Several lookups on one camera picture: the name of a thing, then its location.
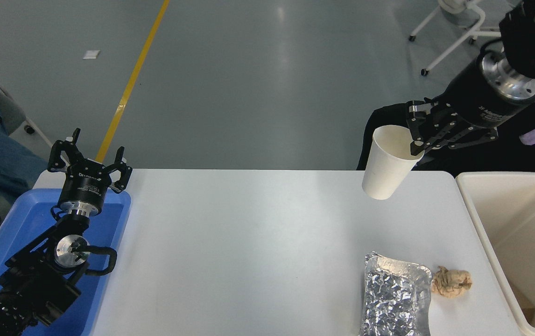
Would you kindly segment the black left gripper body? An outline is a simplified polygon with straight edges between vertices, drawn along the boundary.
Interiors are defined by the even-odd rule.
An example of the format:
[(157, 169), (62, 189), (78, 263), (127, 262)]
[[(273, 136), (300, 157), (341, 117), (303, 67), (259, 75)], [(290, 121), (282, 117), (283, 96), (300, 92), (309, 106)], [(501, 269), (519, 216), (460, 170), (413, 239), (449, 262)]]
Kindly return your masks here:
[(106, 166), (96, 161), (80, 161), (68, 166), (59, 206), (82, 202), (101, 208), (111, 183)]

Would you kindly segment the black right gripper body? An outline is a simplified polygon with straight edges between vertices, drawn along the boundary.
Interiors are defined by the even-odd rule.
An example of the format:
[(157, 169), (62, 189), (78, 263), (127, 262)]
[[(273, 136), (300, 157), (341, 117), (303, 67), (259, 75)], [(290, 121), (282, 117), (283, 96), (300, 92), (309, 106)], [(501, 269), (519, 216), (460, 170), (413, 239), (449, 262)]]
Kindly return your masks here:
[(468, 123), (494, 128), (535, 102), (535, 78), (519, 74), (507, 59), (475, 59), (440, 95)]

